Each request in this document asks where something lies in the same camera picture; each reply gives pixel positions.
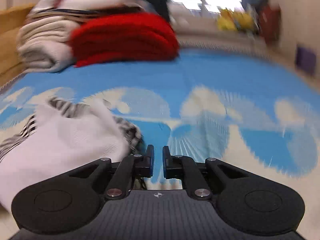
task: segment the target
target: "wooden furniture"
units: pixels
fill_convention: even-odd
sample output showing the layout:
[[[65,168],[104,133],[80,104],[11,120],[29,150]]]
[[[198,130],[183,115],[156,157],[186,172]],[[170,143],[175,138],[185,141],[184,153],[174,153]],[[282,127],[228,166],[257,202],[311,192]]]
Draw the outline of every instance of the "wooden furniture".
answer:
[[[0,86],[25,70],[16,51],[16,37],[33,6],[28,4],[0,11]]]

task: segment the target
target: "purple object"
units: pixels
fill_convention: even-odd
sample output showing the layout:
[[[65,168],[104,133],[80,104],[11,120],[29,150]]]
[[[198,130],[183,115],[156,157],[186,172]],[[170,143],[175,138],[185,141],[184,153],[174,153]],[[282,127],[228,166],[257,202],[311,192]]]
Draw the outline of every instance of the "purple object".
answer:
[[[296,55],[296,66],[313,76],[316,72],[317,57],[316,54],[308,48],[298,46]]]

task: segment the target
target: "cloud pattern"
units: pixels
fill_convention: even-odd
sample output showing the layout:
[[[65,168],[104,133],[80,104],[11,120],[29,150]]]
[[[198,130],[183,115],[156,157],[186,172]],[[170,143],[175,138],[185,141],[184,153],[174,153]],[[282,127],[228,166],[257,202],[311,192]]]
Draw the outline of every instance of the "cloud pattern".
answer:
[[[5,130],[31,115],[50,96],[72,101],[75,92],[60,87],[33,95],[30,87],[0,96],[0,128]],[[320,115],[298,98],[279,98],[274,103],[276,120],[254,102],[227,91],[194,87],[180,106],[180,119],[170,117],[170,106],[151,90],[119,87],[105,90],[81,101],[90,104],[103,98],[117,115],[140,126],[146,143],[159,151],[167,144],[172,154],[188,155],[196,162],[208,157],[222,159],[228,144],[229,126],[237,125],[247,147],[266,167],[290,176],[309,173],[318,162],[314,138],[320,137]],[[156,156],[152,182],[164,182],[161,156]]]

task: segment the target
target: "beige blanket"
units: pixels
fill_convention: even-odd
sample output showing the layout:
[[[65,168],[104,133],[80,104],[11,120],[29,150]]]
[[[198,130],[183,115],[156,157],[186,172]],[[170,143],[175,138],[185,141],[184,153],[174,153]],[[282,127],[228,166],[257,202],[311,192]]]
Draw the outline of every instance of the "beige blanket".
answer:
[[[78,23],[64,20],[63,16],[53,16],[29,23],[19,30],[18,48],[30,41],[66,42],[72,31],[79,27]]]
[[[71,47],[56,41],[28,41],[18,48],[28,72],[58,72],[73,63]]]

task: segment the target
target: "bed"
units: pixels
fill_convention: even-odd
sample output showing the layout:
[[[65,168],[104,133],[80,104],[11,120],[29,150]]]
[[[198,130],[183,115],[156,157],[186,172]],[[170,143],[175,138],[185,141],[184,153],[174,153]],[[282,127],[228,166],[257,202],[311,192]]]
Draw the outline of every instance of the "bed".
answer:
[[[149,189],[166,181],[162,147],[197,162],[208,157],[295,189],[306,203],[298,232],[318,239],[320,97],[270,61],[208,49],[182,49],[172,62],[118,62],[30,73],[0,95],[0,140],[21,130],[50,96],[111,103],[115,115],[138,125],[155,147]]]

